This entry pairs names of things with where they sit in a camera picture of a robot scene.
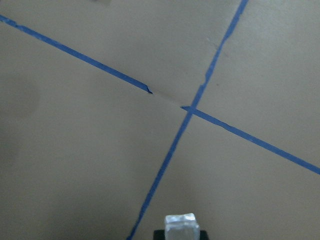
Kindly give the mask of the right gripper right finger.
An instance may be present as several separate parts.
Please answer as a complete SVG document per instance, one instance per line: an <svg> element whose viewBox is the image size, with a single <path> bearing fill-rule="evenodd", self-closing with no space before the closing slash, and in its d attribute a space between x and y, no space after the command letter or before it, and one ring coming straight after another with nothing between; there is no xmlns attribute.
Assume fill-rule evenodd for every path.
<svg viewBox="0 0 320 240"><path fill-rule="evenodd" d="M206 230L200 230L199 240L210 240Z"/></svg>

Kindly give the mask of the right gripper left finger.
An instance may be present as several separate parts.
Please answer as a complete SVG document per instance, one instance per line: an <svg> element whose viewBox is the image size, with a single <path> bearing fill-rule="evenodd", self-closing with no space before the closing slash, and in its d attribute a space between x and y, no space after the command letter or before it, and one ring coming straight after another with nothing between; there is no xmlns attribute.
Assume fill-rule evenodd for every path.
<svg viewBox="0 0 320 240"><path fill-rule="evenodd" d="M153 231L153 240L165 240L165 231L163 229L158 229Z"/></svg>

